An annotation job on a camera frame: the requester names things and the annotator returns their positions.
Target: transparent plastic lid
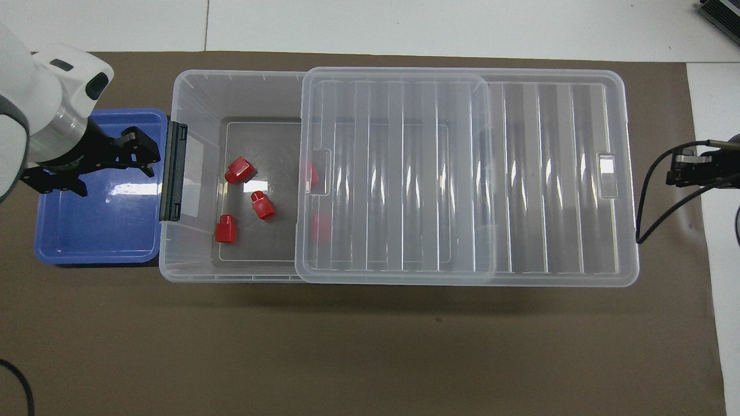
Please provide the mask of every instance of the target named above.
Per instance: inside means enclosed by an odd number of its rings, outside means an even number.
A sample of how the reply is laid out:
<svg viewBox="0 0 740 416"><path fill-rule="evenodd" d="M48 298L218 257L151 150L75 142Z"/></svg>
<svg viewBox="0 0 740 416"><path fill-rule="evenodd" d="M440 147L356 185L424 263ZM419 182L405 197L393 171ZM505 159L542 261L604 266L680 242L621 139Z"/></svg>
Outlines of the transparent plastic lid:
<svg viewBox="0 0 740 416"><path fill-rule="evenodd" d="M303 80L295 268L313 283L627 286L625 90L601 70Z"/></svg>

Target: red cap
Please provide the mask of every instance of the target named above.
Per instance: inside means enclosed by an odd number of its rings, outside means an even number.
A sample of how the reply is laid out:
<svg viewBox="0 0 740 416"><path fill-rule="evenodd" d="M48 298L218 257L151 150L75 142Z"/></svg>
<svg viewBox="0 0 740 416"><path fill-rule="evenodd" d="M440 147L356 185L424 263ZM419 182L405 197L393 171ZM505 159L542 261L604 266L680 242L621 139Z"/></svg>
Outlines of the red cap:
<svg viewBox="0 0 740 416"><path fill-rule="evenodd" d="M275 208L272 206L272 202L267 199L264 192L254 191L250 198L252 198L252 207L261 220L266 220L275 215Z"/></svg>
<svg viewBox="0 0 740 416"><path fill-rule="evenodd" d="M315 187L316 185L320 183L319 173L316 172L316 167L314 166L314 164L311 164L310 166L309 177L310 177L309 180L311 181L312 187Z"/></svg>
<svg viewBox="0 0 740 416"><path fill-rule="evenodd" d="M311 222L311 239L325 243L332 238L332 223L326 215L314 214Z"/></svg>
<svg viewBox="0 0 740 416"><path fill-rule="evenodd" d="M236 224L234 216L223 214L216 224L216 241L219 243L233 243L236 241Z"/></svg>
<svg viewBox="0 0 740 416"><path fill-rule="evenodd" d="M255 167L252 166L243 156L239 156L229 165L229 170L223 177L230 184L236 184L239 181L247 181L255 174Z"/></svg>

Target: black latch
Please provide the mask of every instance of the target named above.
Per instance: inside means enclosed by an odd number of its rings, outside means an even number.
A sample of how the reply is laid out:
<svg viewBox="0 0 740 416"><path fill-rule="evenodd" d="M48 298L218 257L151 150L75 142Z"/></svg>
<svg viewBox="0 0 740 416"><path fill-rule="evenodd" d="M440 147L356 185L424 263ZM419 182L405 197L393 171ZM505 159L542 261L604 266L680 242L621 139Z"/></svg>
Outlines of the black latch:
<svg viewBox="0 0 740 416"><path fill-rule="evenodd" d="M187 124L177 121L169 123L167 143L164 152L164 174L162 177L162 197L159 203L159 221L179 221L183 200L183 180L185 177L185 149Z"/></svg>

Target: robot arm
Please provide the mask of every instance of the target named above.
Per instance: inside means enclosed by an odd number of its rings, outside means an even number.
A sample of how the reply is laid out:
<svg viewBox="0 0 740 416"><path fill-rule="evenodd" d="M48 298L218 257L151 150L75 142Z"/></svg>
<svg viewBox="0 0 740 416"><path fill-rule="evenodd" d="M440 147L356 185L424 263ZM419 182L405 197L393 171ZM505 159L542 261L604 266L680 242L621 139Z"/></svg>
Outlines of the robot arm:
<svg viewBox="0 0 740 416"><path fill-rule="evenodd" d="M704 152L700 156L689 150L694 146L709 146L719 150ZM689 187L701 185L702 188L692 192L676 202L671 208L663 212L655 222L645 231L640 232L642 225L642 208L645 205L645 196L648 193L650 177L658 167L658 164L666 157L671 156L670 170L666 174L665 183L676 187ZM680 144L663 152L650 165L642 182L639 203L635 218L637 244L642 244L653 231L678 208L683 207L692 199L704 192L715 188L738 188L740 189L740 135L735 135L729 141L703 140L690 141ZM735 219L736 235L740 243L740 209Z"/></svg>
<svg viewBox="0 0 740 416"><path fill-rule="evenodd" d="M105 135L90 113L113 69L66 45L31 55L0 23L0 201L20 178L41 193L87 188L79 175L139 168L153 175L156 143L134 127Z"/></svg>

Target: clear plastic storage box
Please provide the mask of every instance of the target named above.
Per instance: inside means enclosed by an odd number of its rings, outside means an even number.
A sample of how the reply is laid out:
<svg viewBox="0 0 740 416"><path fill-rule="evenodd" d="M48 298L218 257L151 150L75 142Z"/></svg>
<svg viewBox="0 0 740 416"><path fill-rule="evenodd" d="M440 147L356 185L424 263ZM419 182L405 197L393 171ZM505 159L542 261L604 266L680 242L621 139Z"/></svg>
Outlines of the clear plastic storage box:
<svg viewBox="0 0 740 416"><path fill-rule="evenodd" d="M162 226L171 281L637 277L625 91L612 72L187 71L172 119L189 134L182 216ZM258 174L227 186L239 155ZM256 218L254 190L273 200L273 221ZM222 213L236 217L236 244L213 240Z"/></svg>

